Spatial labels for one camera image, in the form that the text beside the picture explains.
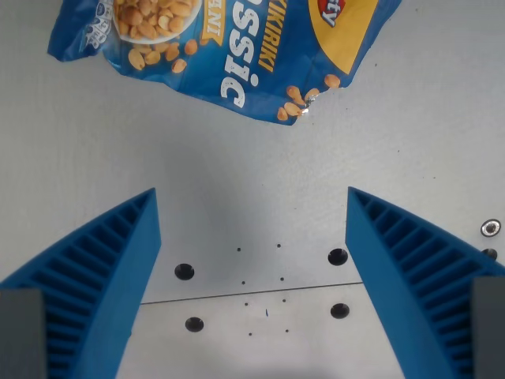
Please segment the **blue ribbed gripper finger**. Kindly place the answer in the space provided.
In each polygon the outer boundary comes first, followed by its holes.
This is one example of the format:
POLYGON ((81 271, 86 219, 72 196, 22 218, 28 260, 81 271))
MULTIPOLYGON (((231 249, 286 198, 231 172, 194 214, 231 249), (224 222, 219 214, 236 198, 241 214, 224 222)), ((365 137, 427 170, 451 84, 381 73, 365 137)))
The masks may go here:
POLYGON ((104 212, 1 282, 43 296, 50 378, 114 378, 161 247, 155 189, 104 212))
POLYGON ((504 267, 444 229, 349 187, 346 246, 407 378, 473 378, 471 287, 504 267))

